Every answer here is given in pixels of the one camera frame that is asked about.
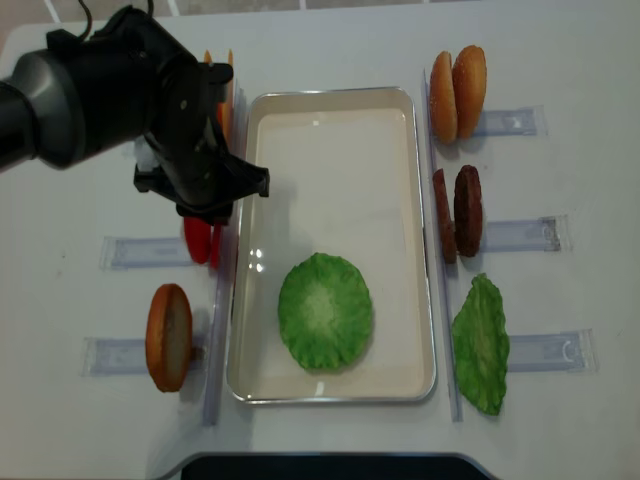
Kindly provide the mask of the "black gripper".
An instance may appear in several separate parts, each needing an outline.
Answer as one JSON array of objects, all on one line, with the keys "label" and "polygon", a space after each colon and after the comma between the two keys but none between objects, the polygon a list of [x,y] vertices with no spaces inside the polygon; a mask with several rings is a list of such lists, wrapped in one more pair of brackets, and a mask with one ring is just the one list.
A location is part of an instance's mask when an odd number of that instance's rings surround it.
[{"label": "black gripper", "polygon": [[198,61],[171,35],[130,30],[129,47],[154,69],[153,118],[144,137],[159,165],[135,170],[134,185],[174,202],[179,215],[212,225],[233,204],[269,195],[270,174],[233,153],[216,119],[216,107],[233,79],[226,64]]}]

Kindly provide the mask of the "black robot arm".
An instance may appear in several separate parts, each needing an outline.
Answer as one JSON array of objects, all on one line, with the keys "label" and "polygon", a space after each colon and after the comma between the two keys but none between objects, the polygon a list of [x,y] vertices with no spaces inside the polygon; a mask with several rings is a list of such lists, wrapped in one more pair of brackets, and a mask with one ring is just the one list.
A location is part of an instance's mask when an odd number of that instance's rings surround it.
[{"label": "black robot arm", "polygon": [[38,158],[64,170],[143,139],[155,158],[134,184],[179,215],[227,220],[237,200],[267,196],[266,168],[229,149],[217,119],[234,76],[197,60],[155,19],[127,6],[100,30],[58,29],[1,82],[1,165]]}]

